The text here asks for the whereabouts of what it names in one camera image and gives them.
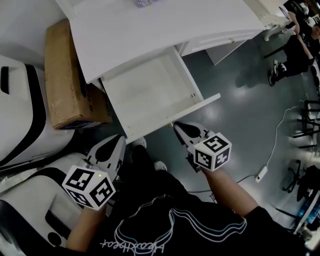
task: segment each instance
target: white shoe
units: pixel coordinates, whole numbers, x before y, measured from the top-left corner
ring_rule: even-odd
[[[162,162],[162,161],[156,161],[156,162],[154,162],[153,163],[153,166],[154,166],[154,169],[156,170],[156,171],[160,171],[160,170],[164,170],[164,171],[168,171],[168,169],[167,169],[167,166],[165,165],[165,163],[164,162]]]
[[[134,142],[132,142],[132,147],[136,147],[138,145],[141,145],[143,146],[145,149],[147,148],[147,142],[146,142],[146,139],[145,137],[141,137],[141,138],[138,138],[137,140],[135,140]]]
[[[276,59],[273,61],[273,73],[275,76],[278,75],[278,65],[279,65],[279,61],[277,61]]]

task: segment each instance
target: black t-shirt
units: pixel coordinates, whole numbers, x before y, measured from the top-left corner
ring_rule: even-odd
[[[300,19],[297,21],[300,26],[299,35],[313,56],[313,59],[308,58],[296,35],[292,35],[286,44],[286,54],[288,58],[293,58],[293,61],[296,61],[297,63],[312,65],[314,57],[320,52],[320,42],[318,39],[313,39],[311,37],[312,28],[306,22]]]
[[[164,194],[130,209],[121,206],[121,213],[105,221],[86,255],[305,254],[304,242],[261,207],[242,218],[216,203]]]

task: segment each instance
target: black circular button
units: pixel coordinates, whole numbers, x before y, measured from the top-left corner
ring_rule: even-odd
[[[61,238],[58,234],[56,233],[49,233],[48,234],[48,240],[51,244],[53,244],[54,246],[59,246],[61,245]]]

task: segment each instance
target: white cube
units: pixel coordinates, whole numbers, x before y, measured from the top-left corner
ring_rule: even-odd
[[[77,204],[97,211],[116,192],[106,172],[75,165],[71,167],[62,186]]]
[[[193,162],[215,171],[230,159],[232,144],[220,132],[193,146]]]

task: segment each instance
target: hand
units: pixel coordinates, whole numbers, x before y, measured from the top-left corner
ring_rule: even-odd
[[[299,40],[300,42],[303,42],[301,35],[297,34],[296,37],[298,38],[298,40]]]
[[[294,31],[297,35],[299,35],[299,33],[300,33],[300,26],[299,26],[299,24],[295,25],[295,28],[294,28],[293,31]]]

